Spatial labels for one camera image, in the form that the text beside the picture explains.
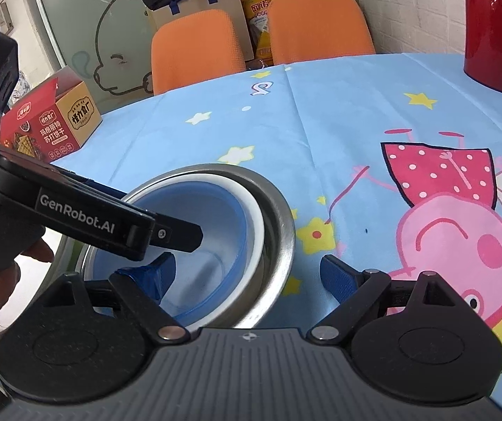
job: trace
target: chair backrest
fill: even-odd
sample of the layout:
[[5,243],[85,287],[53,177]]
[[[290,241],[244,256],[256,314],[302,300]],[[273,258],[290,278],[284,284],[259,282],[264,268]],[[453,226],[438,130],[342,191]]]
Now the chair backrest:
[[230,16],[217,9],[175,19],[152,40],[154,95],[245,71]]
[[275,65],[375,54],[355,0],[272,0],[269,33]]

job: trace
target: blue tablecloth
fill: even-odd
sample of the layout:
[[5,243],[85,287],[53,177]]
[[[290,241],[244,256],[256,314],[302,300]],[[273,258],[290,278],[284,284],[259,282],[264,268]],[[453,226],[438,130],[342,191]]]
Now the blue tablecloth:
[[437,270],[502,341],[502,94],[462,62],[372,55],[220,78],[107,114],[56,164],[123,191],[197,163],[272,181],[298,245],[262,326],[307,330],[336,306],[319,278],[333,253],[396,278]]

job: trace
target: cartoon cat drawing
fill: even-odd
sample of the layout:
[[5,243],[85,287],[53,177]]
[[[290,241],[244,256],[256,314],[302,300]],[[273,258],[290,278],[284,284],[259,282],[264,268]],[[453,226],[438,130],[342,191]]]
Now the cartoon cat drawing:
[[153,35],[142,0],[109,1],[95,33],[96,84],[115,96],[140,89],[152,94]]

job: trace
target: metal pin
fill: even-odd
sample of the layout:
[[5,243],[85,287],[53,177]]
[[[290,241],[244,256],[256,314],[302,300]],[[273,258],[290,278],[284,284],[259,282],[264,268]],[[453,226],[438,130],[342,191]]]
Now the metal pin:
[[179,340],[185,337],[186,331],[180,326],[164,326],[158,332],[163,340]]
[[317,326],[312,329],[312,336],[321,341],[332,340],[339,337],[339,330],[333,326]]

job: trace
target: yellow snack package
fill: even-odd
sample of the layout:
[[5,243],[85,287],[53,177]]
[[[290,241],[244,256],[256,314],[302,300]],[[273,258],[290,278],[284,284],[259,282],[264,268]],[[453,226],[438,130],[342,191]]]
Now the yellow snack package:
[[271,0],[241,0],[245,19],[255,46],[255,59],[272,58],[267,9]]

